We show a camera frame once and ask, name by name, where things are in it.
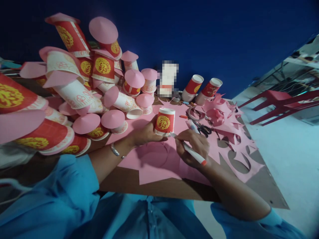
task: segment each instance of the blue wall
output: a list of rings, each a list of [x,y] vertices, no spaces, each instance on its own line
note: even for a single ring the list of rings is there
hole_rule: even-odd
[[[7,1],[1,6],[0,56],[34,61],[44,46],[65,49],[55,27],[44,22],[57,12],[79,18],[88,40],[90,19],[104,16],[117,26],[122,50],[140,56],[140,69],[177,60],[177,87],[184,89],[193,74],[205,84],[217,77],[224,82],[220,93],[232,98],[319,33],[316,2]]]

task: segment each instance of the pink paper cap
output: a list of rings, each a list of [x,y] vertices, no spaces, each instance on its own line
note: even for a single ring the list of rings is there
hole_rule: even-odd
[[[62,103],[59,106],[59,111],[60,111],[60,113],[67,115],[67,116],[77,114],[76,110],[72,109],[71,106],[67,102]]]
[[[25,62],[22,65],[20,76],[26,79],[38,78],[47,73],[47,67],[36,62]]]
[[[103,82],[105,82],[105,81],[100,81],[100,80],[93,78],[93,88],[95,89],[96,87],[101,85]]]
[[[141,88],[145,84],[145,78],[143,74],[138,70],[128,70],[127,72],[125,72],[124,78],[126,82],[134,88]]]
[[[112,60],[115,60],[115,58],[111,55],[111,53],[109,53],[107,50],[103,50],[103,49],[96,49],[96,50],[93,50],[95,51],[96,53],[98,53],[99,55],[102,55],[102,56],[106,56]]]
[[[114,68],[114,71],[115,73],[118,73],[120,76],[124,76],[121,70]]]
[[[151,106],[154,102],[154,98],[153,96],[149,95],[149,94],[140,94],[137,98],[136,98],[136,103],[144,108],[147,108],[148,106]]]
[[[49,106],[55,110],[59,110],[59,106],[63,103],[62,98],[57,96],[46,97],[46,100],[49,101]]]
[[[95,40],[103,44],[112,44],[119,36],[114,23],[104,17],[93,18],[89,24],[89,31]]]
[[[26,110],[0,115],[0,144],[21,138],[44,121],[46,114],[42,110]]]
[[[43,47],[42,49],[40,49],[39,55],[40,55],[41,59],[43,61],[47,62],[48,53],[51,52],[51,51],[59,51],[59,52],[62,52],[64,54],[67,54],[68,56],[70,56],[74,60],[77,68],[78,69],[81,68],[81,63],[80,63],[78,58],[76,58],[74,55],[72,55],[71,53],[69,53],[69,52],[67,52],[65,50],[62,50],[60,48],[53,47],[53,46],[46,46],[46,47]]]
[[[119,88],[116,86],[111,87],[104,95],[104,105],[105,107],[111,107],[117,100],[119,96]]]
[[[124,52],[121,57],[123,61],[136,61],[138,58],[139,56],[131,51]]]
[[[42,86],[43,88],[50,88],[59,85],[68,85],[77,80],[79,76],[69,72],[53,71],[48,77],[47,82]]]
[[[84,116],[84,115],[86,115],[86,114],[89,112],[90,107],[91,107],[91,105],[85,106],[85,107],[82,108],[82,109],[76,110],[76,112],[77,112],[79,115]]]
[[[99,126],[101,118],[97,114],[87,114],[77,118],[72,128],[75,133],[86,134],[93,131],[97,126]]]
[[[155,81],[158,79],[157,71],[151,68],[145,68],[141,71],[144,78],[149,81]]]
[[[101,124],[108,129],[120,127],[125,121],[125,114],[120,110],[110,110],[101,118]]]
[[[45,18],[44,21],[52,25],[54,25],[55,22],[74,22],[77,24],[80,24],[81,22],[80,20],[70,17],[68,15],[65,15],[63,13],[54,14],[50,17]]]

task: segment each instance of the bracelet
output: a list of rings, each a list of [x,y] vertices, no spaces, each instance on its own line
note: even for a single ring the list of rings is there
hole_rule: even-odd
[[[116,156],[120,156],[120,154],[118,153],[118,151],[116,150],[116,148],[114,147],[114,143],[111,143],[111,150],[112,152],[116,155]]]

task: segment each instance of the white floor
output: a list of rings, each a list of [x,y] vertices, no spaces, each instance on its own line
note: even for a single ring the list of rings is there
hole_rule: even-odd
[[[243,104],[259,92],[250,87],[233,99]],[[259,99],[242,107],[242,116],[290,210],[275,209],[287,222],[314,238],[319,230],[319,126],[288,116],[266,126],[250,125],[269,109],[253,111]],[[210,203],[195,202],[196,215],[213,238],[226,238],[210,213]]]

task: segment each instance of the left hand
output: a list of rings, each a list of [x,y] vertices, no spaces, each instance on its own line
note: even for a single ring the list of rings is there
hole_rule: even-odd
[[[157,120],[157,115],[144,126],[142,129],[133,130],[128,137],[131,138],[132,143],[135,147],[141,146],[149,142],[163,142],[167,141],[168,138],[160,136],[154,133],[154,128]]]

